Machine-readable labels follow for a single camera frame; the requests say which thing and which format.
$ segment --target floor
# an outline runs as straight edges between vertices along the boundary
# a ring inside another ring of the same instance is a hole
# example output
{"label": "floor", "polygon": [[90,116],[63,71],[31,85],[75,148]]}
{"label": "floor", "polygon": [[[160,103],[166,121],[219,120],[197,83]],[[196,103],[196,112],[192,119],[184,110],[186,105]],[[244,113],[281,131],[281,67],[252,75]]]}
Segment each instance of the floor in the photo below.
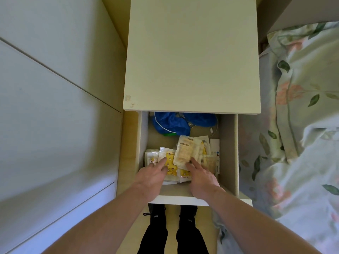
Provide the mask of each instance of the floor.
{"label": "floor", "polygon": [[[122,126],[117,194],[120,194],[127,189],[133,181],[135,171],[137,127],[138,113],[134,111],[125,111]],[[145,206],[143,212],[148,212],[147,206]],[[118,254],[134,254],[138,252],[141,239],[150,222],[150,217],[143,216],[142,213],[138,216],[137,220],[126,235],[117,252]],[[179,213],[180,206],[166,206],[168,237],[165,253],[177,253],[177,241],[175,236],[179,225]],[[209,253],[216,253],[218,231],[212,223],[212,210],[210,207],[198,208],[196,226],[205,240]]]}

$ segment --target bed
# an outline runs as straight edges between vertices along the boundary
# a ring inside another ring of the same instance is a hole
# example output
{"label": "bed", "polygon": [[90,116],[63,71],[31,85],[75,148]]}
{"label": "bed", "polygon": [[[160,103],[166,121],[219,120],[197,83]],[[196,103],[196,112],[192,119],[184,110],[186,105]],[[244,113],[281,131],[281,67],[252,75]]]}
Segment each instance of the bed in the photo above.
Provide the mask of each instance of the bed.
{"label": "bed", "polygon": [[[339,253],[339,23],[288,23],[259,55],[261,114],[238,117],[240,191],[320,252]],[[218,253],[241,253],[214,222]]]}

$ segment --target shoe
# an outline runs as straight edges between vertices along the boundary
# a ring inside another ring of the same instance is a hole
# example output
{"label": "shoe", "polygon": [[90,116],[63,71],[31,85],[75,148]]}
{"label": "shoe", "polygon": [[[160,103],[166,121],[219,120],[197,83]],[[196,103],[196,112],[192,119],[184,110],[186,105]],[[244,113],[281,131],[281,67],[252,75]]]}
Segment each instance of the shoe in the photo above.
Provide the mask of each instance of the shoe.
{"label": "shoe", "polygon": [[148,204],[150,212],[143,213],[144,216],[150,216],[150,225],[165,225],[166,226],[166,215],[164,204]]}
{"label": "shoe", "polygon": [[182,226],[195,227],[195,215],[197,214],[197,209],[198,206],[180,205],[179,227]]}

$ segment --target left hand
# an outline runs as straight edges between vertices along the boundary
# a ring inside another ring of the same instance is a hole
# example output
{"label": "left hand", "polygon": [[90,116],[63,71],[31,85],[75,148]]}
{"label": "left hand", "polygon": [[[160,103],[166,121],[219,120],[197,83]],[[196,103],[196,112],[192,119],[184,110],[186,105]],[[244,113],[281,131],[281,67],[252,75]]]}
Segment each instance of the left hand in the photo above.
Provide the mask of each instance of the left hand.
{"label": "left hand", "polygon": [[167,173],[166,158],[160,160],[157,165],[153,163],[141,168],[137,173],[132,188],[137,188],[146,198],[147,202],[153,201],[160,193],[162,183]]}

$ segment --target leg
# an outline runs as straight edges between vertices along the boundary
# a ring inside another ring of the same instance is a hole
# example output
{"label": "leg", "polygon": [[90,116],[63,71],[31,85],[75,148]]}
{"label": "leg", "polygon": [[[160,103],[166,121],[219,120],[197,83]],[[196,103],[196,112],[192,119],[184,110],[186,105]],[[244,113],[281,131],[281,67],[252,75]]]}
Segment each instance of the leg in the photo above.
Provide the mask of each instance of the leg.
{"label": "leg", "polygon": [[164,253],[168,231],[166,229],[165,205],[149,204],[150,225],[142,237],[138,254]]}
{"label": "leg", "polygon": [[197,206],[181,205],[179,230],[177,231],[178,254],[208,254],[206,244],[200,231],[195,227]]}

